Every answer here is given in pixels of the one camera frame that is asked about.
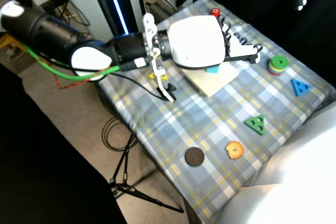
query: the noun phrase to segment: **tablecloth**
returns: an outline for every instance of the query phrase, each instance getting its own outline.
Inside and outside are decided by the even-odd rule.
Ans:
[[[214,223],[218,210],[255,174],[284,142],[324,103],[335,99],[335,89],[303,63],[245,23],[214,0],[198,0],[158,25],[166,29],[177,20],[208,15],[219,7],[232,30],[248,44],[261,43],[261,62],[232,62],[239,76],[211,98],[201,96],[171,60],[164,62],[169,82],[177,87],[175,103],[161,101],[129,80],[109,76],[99,86],[121,114],[141,144],[205,223]],[[274,55],[289,59],[281,76],[270,75],[267,63]],[[153,92],[156,82],[148,78],[151,68],[124,73]],[[297,97],[290,80],[312,86]],[[244,124],[265,116],[265,134]],[[229,159],[229,141],[244,146],[243,157]],[[205,154],[201,166],[192,167],[184,154],[197,146]]]

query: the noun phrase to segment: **beige floor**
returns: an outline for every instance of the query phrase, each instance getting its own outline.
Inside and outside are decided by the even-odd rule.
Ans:
[[[55,86],[54,77],[27,55],[15,63],[8,63],[2,50],[0,63],[18,73],[23,79],[26,92],[42,111],[80,154],[109,180],[121,153],[107,149],[102,143],[101,130],[111,115],[103,108],[95,87],[86,83],[72,89],[59,90]],[[129,134],[124,126],[115,129],[111,132],[111,144],[125,145]],[[134,183],[152,170],[156,170],[155,165],[146,157],[141,145],[132,148],[129,156],[129,183]],[[182,197],[158,170],[139,184],[137,189],[166,204],[184,208]],[[117,202],[129,224],[188,223],[185,213],[180,214],[132,196],[122,195]]]

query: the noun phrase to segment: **green triangle block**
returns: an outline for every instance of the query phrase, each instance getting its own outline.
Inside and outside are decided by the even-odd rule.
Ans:
[[[265,133],[265,123],[264,123],[264,115],[256,116],[255,118],[250,118],[245,121],[245,124],[250,128],[254,129],[260,135]]]

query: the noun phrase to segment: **white fabric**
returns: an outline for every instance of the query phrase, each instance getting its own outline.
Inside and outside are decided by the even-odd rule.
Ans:
[[[317,112],[222,209],[218,224],[336,223],[336,102]]]

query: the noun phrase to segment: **blue toy block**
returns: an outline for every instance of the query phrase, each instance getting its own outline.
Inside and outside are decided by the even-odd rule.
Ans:
[[[218,70],[219,70],[219,65],[216,66],[216,67],[207,68],[207,69],[205,69],[205,72],[207,72],[207,73],[218,73]]]
[[[292,82],[294,92],[295,92],[297,97],[303,95],[304,93],[306,93],[311,88],[311,85],[306,84],[302,81],[298,81],[296,79],[292,79],[291,82]]]

